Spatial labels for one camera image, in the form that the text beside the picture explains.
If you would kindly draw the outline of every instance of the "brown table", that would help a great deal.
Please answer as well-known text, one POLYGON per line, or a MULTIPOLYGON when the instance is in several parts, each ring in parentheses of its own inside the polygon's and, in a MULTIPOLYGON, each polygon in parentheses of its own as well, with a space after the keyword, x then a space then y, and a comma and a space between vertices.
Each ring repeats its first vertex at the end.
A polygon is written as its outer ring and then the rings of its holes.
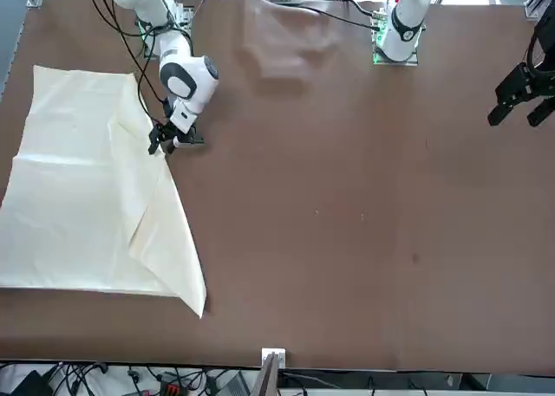
MULTIPOLYGON (((427 24, 418 68, 374 68, 366 29, 206 0, 193 38, 220 72, 199 122, 209 147, 169 159, 205 316, 5 289, 0 355, 254 366, 285 347, 292 367, 555 373, 555 121, 530 128, 528 106, 486 122, 532 25, 500 6, 434 6, 427 24)), ((33 64, 133 70, 89 0, 31 10, 0 105, 0 192, 33 64)))

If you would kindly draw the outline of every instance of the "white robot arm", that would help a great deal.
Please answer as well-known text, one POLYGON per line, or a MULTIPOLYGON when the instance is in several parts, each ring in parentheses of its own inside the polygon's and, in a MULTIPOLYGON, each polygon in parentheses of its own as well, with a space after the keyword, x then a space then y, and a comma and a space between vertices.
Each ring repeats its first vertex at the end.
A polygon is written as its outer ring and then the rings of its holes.
POLYGON ((191 43, 175 24, 178 9, 174 0, 114 0, 132 9, 149 34, 155 34, 152 49, 160 57, 160 81, 168 92, 165 105, 166 125, 156 125, 150 134, 152 154, 160 142, 171 140, 168 153, 175 147, 203 143, 194 122, 218 86, 218 70, 209 57, 193 56, 191 43))
POLYGON ((378 45, 391 61, 406 61, 415 51, 424 16, 432 0, 399 0, 388 17, 388 27, 378 45))

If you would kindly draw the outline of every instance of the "wooden table surface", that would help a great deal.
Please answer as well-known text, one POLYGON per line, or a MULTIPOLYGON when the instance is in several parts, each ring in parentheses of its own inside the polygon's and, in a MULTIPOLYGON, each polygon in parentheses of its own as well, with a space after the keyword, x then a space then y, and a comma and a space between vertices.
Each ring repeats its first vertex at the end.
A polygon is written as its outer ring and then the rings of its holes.
MULTIPOLYGON (((517 7, 433 6, 427 26, 417 68, 373 67, 367 29, 206 0, 193 40, 220 76, 199 120, 208 146, 168 160, 206 314, 3 289, 0 356, 256 366, 284 347, 290 367, 555 373, 553 118, 532 129, 526 106, 486 121, 532 24, 517 7)), ((90 0, 30 10, 0 104, 0 196, 34 64, 134 67, 90 0)))

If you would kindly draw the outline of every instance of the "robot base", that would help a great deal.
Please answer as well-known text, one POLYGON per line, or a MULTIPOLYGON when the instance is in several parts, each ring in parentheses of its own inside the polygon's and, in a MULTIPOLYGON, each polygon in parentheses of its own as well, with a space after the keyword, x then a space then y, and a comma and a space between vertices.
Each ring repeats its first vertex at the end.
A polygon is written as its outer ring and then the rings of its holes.
POLYGON ((408 67, 416 67, 418 65, 418 42, 416 43, 415 51, 413 54, 403 62, 391 61, 378 47, 378 43, 383 39, 385 29, 388 27, 388 15, 383 9, 379 12, 374 12, 372 19, 372 26, 377 26, 380 31, 372 31, 372 63, 374 65, 401 65, 408 67))

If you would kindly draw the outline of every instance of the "white fabric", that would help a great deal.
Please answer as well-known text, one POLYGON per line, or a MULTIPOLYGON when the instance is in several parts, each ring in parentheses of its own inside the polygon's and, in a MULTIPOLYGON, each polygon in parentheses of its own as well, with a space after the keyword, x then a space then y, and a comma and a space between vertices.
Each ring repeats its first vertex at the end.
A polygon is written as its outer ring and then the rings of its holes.
POLYGON ((0 286, 179 296, 202 316, 193 236, 133 75, 34 68, 0 208, 0 286))

